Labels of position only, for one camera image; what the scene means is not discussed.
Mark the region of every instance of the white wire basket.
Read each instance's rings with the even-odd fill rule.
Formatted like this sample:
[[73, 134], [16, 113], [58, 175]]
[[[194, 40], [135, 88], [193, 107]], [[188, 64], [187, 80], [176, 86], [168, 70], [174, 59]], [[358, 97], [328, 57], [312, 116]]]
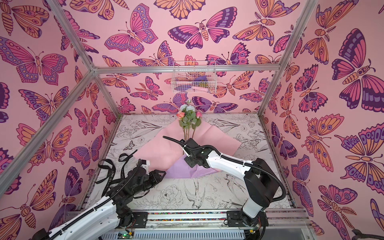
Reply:
[[170, 82], [172, 92], [216, 93], [216, 62], [194, 61], [194, 63], [195, 65], [186, 66], [187, 61], [174, 61]]

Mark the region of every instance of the flower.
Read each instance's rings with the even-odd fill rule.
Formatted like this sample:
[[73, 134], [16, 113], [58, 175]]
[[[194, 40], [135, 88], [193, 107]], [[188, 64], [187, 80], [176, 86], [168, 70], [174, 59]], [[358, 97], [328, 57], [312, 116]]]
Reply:
[[13, 183], [8, 187], [4, 194], [11, 194], [13, 191], [19, 190], [19, 185], [21, 177], [17, 176], [17, 178], [13, 181]]
[[173, 184], [161, 190], [157, 200], [161, 209], [178, 209], [179, 205], [183, 203], [183, 196], [177, 186]]
[[191, 105], [188, 105], [185, 109], [186, 109], [187, 111], [195, 111], [195, 107], [194, 107], [194, 106], [191, 106]]
[[187, 104], [183, 104], [183, 105], [181, 105], [181, 107], [180, 107], [180, 111], [184, 111], [186, 108], [187, 108]]
[[185, 115], [184, 112], [178, 112], [178, 113], [177, 113], [177, 117], [178, 117], [179, 119], [182, 119], [182, 118], [184, 117], [184, 115]]

